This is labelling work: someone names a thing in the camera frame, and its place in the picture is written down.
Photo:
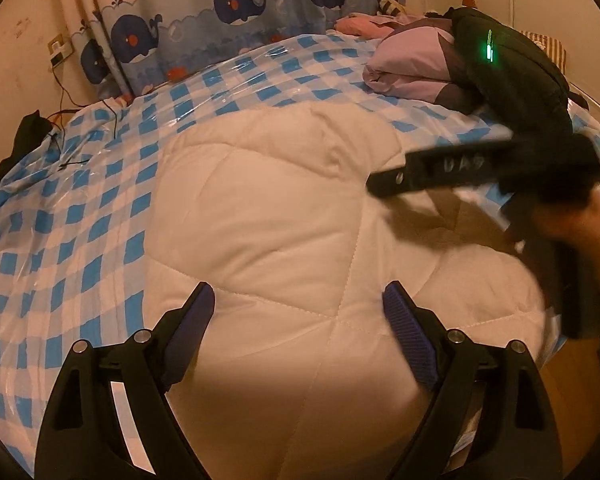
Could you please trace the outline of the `person right hand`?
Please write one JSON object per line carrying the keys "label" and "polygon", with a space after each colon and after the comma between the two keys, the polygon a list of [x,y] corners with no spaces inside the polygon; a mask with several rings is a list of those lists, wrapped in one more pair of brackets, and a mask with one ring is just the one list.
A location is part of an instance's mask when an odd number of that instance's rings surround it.
{"label": "person right hand", "polygon": [[594,266],[600,283],[600,191],[594,190],[584,207],[539,205],[533,220],[540,231],[572,247]]}

